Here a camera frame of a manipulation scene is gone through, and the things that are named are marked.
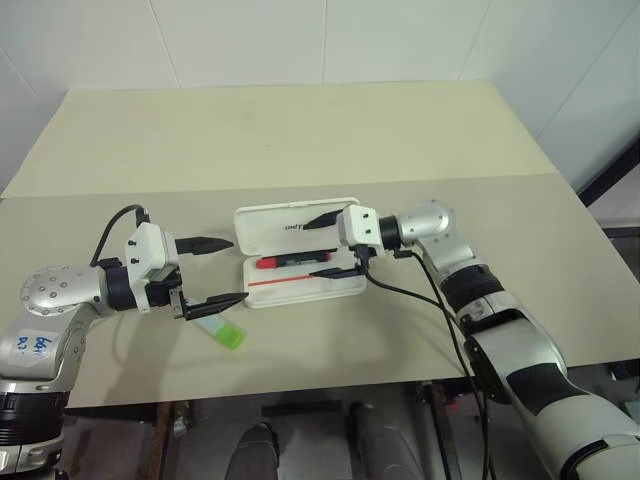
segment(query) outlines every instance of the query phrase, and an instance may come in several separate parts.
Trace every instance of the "white tiled wall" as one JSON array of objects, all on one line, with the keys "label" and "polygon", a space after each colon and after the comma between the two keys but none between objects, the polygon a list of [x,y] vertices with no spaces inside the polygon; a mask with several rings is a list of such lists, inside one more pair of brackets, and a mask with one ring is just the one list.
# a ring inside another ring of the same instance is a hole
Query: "white tiled wall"
[{"label": "white tiled wall", "polygon": [[0,187],[67,89],[491,78],[575,187],[640,130],[640,0],[0,0]]}]

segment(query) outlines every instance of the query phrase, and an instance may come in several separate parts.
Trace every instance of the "beige table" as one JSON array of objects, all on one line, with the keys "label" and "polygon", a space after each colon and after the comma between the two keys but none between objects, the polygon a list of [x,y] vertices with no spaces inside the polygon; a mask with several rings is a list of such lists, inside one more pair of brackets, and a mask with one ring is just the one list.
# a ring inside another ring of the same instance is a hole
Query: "beige table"
[{"label": "beige table", "polygon": [[[70,95],[0,203],[0,327],[30,272],[86,264],[125,204],[179,236],[233,239],[237,207],[345,195],[384,214],[447,201],[570,365],[637,355],[638,283],[485,82]],[[118,225],[105,254],[131,231]],[[240,285],[236,249],[184,260],[190,295]],[[373,268],[428,292],[411,260]],[[440,314],[374,286],[224,316],[248,332],[234,352],[166,309],[97,322],[71,406],[460,375]]]}]

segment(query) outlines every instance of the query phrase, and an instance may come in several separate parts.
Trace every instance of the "red line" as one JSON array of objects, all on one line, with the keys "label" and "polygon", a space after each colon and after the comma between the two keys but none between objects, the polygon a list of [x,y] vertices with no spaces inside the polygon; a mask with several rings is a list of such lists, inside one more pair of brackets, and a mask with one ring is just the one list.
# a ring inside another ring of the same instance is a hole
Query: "red line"
[{"label": "red line", "polygon": [[306,280],[308,278],[315,278],[315,277],[312,277],[311,275],[301,275],[299,277],[277,278],[275,280],[265,280],[263,282],[250,282],[247,285],[249,287],[257,287],[258,285],[271,285],[272,283],[293,282],[295,280]]}]

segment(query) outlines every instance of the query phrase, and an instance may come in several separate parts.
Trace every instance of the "red marker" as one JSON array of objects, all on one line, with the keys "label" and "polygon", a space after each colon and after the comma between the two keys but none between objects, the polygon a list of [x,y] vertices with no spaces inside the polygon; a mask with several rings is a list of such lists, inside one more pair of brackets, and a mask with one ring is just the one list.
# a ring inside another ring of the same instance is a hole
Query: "red marker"
[{"label": "red marker", "polygon": [[321,263],[331,260],[333,250],[316,250],[313,252],[287,253],[273,257],[262,257],[256,260],[256,268],[266,270],[269,268],[291,267],[304,265],[305,263]]}]

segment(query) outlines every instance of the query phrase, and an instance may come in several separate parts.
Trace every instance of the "gray pants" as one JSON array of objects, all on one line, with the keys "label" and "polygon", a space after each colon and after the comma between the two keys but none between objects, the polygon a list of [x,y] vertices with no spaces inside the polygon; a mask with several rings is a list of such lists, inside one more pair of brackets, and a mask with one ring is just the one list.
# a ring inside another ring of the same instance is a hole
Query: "gray pants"
[{"label": "gray pants", "polygon": [[[358,452],[369,480],[424,480],[398,429],[373,407],[354,411]],[[225,480],[277,480],[278,447],[263,423],[247,430],[231,456]]]}]

